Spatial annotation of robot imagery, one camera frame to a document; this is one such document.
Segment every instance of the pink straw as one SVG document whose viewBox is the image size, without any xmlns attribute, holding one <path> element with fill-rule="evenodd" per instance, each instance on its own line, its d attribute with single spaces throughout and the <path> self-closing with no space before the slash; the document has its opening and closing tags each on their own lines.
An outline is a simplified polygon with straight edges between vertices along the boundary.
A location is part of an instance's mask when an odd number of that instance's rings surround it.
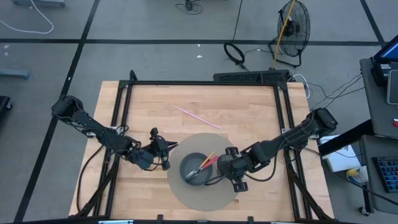
<svg viewBox="0 0 398 224">
<path fill-rule="evenodd" d="M 189 113 L 188 111 L 186 111 L 186 110 L 184 110 L 184 109 L 181 109 L 181 108 L 179 108 L 178 106 L 176 106 L 176 108 L 177 108 L 177 109 L 179 109 L 180 111 L 182 111 L 182 112 L 184 112 L 184 113 L 186 113 L 186 114 L 190 115 L 190 116 L 193 116 L 194 118 L 196 118 L 196 119 L 198 119 L 198 120 L 200 120 L 200 121 L 203 121 L 203 122 L 204 122 L 204 123 L 206 123 L 206 124 L 210 124 L 210 125 L 212 125 L 213 127 L 220 129 L 220 127 L 219 127 L 219 126 L 217 126 L 217 125 L 215 125 L 215 124 L 211 124 L 210 122 L 208 122 L 208 121 L 205 121 L 204 119 L 201 119 L 201 118 L 199 118 L 198 116 L 195 116 L 195 115 L 193 115 L 193 114 Z"/>
</svg>

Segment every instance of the gray circular mat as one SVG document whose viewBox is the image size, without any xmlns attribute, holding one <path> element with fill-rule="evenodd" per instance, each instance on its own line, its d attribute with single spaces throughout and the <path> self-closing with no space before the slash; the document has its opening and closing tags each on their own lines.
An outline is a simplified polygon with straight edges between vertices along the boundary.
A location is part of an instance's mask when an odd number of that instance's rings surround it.
<svg viewBox="0 0 398 224">
<path fill-rule="evenodd" d="M 187 207 L 199 211 L 210 212 L 221 209 L 231 203 L 238 193 L 234 192 L 231 181 L 224 179 L 211 186 L 191 186 L 180 175 L 180 163 L 183 158 L 193 152 L 213 156 L 225 154 L 225 148 L 233 146 L 227 139 L 217 134 L 194 134 L 184 139 L 173 149 L 170 155 L 170 166 L 167 170 L 167 178 L 174 195 Z M 213 165 L 211 177 L 215 177 L 217 163 Z"/>
</svg>

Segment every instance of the keyboard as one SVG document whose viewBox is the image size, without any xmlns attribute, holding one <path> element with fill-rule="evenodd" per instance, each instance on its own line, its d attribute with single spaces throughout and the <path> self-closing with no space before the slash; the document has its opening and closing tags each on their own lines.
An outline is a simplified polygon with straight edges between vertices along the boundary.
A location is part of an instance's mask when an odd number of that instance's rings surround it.
<svg viewBox="0 0 398 224">
<path fill-rule="evenodd" d="M 387 193 L 398 193 L 398 157 L 373 157 L 374 165 Z"/>
<path fill-rule="evenodd" d="M 213 75 L 213 79 L 219 82 L 273 83 L 286 82 L 289 76 L 288 70 L 268 70 L 258 72 L 216 73 Z"/>
</svg>

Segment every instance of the white cable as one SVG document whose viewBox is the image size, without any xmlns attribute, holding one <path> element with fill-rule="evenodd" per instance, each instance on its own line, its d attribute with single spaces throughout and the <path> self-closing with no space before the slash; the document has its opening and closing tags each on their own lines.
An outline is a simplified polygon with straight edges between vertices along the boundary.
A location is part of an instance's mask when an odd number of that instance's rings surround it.
<svg viewBox="0 0 398 224">
<path fill-rule="evenodd" d="M 304 80 L 304 82 L 305 82 L 305 85 L 307 86 L 307 90 L 308 90 L 307 99 L 309 99 L 310 96 L 311 96 L 311 92 L 310 92 L 310 87 L 308 86 L 308 83 L 307 83 L 306 79 L 305 79 L 304 76 L 301 75 L 301 74 L 295 74 L 295 75 L 293 76 L 293 78 L 296 77 L 296 76 L 300 76 L 300 77 L 303 78 L 303 80 Z"/>
<path fill-rule="evenodd" d="M 54 25 L 52 24 L 52 22 L 45 15 L 42 14 L 42 12 L 40 12 L 40 10 L 36 7 L 36 5 L 33 2 L 33 0 L 30 0 L 30 1 L 33 4 L 33 6 L 35 7 L 35 9 L 37 10 L 37 12 L 40 13 L 40 15 L 42 15 L 43 18 L 51 24 L 51 29 L 49 31 L 47 31 L 47 32 L 39 32 L 39 31 L 20 30 L 20 29 L 16 29 L 16 28 L 13 28 L 13 27 L 9 26 L 8 24 L 3 22 L 2 20 L 0 20 L 0 22 L 2 24 L 4 24 L 6 27 L 8 27 L 8 28 L 10 28 L 12 30 L 15 30 L 15 31 L 19 31 L 19 32 L 26 32 L 26 33 L 31 33 L 31 34 L 49 34 L 49 33 L 51 33 L 51 31 L 54 29 Z"/>
</svg>

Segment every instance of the desk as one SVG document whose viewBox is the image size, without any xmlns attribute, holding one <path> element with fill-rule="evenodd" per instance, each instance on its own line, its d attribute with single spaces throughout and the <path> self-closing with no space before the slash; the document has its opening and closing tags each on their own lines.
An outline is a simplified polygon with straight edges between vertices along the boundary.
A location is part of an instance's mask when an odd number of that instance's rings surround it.
<svg viewBox="0 0 398 224">
<path fill-rule="evenodd" d="M 119 82 L 102 84 L 94 119 L 104 125 L 111 123 L 118 85 Z M 294 121 L 299 124 L 309 113 L 303 84 L 288 83 L 288 87 Z M 195 113 L 221 129 L 182 113 L 176 106 Z M 195 133 L 216 133 L 229 139 L 239 150 L 280 134 L 274 89 L 269 86 L 134 85 L 127 125 L 130 129 L 126 135 L 142 141 L 142 145 L 149 143 L 149 131 L 153 127 L 157 127 L 159 134 L 166 140 L 178 142 Z M 97 140 L 88 140 L 82 165 L 99 146 Z M 315 141 L 310 141 L 308 147 L 317 150 Z M 97 155 L 86 168 L 81 186 L 81 206 L 98 186 L 103 153 Z M 146 172 L 121 161 L 111 218 L 155 220 L 158 214 L 163 214 L 165 220 L 243 221 L 253 216 L 255 221 L 294 221 L 282 154 L 283 151 L 280 151 L 276 173 L 271 181 L 260 183 L 245 179 L 249 191 L 238 194 L 224 209 L 213 212 L 191 210 L 178 201 L 169 187 L 167 173 L 161 168 Z M 319 156 L 302 151 L 302 160 L 308 191 L 325 213 L 333 217 Z M 268 177 L 272 166 L 270 164 L 256 173 L 255 177 Z M 103 194 L 100 214 L 104 212 L 106 195 Z M 76 193 L 70 214 L 76 214 Z"/>
<path fill-rule="evenodd" d="M 386 193 L 377 174 L 376 167 L 372 161 L 373 157 L 397 156 L 398 157 L 398 140 L 387 139 L 374 136 L 363 136 L 359 141 L 361 153 L 364 154 L 364 165 L 368 169 L 369 186 L 373 192 L 385 196 L 393 201 L 398 201 L 398 194 Z M 398 207 L 381 199 L 368 194 L 370 208 L 366 210 L 373 212 L 373 207 L 380 212 L 388 212 L 398 214 Z"/>
<path fill-rule="evenodd" d="M 319 151 L 323 156 L 360 140 L 365 134 L 398 139 L 398 128 L 392 125 L 393 119 L 398 118 L 397 106 L 387 104 L 387 87 L 379 87 L 374 82 L 371 73 L 373 68 L 371 59 L 361 59 L 359 63 L 371 119 L 322 144 Z"/>
</svg>

